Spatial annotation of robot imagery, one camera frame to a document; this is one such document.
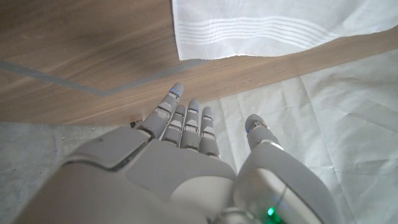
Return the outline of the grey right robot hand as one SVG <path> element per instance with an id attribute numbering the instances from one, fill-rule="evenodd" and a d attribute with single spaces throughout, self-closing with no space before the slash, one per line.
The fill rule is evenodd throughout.
<path id="1" fill-rule="evenodd" d="M 210 107 L 176 83 L 139 124 L 73 151 L 16 223 L 339 223 L 322 180 L 250 115 L 239 171 L 221 160 Z"/>

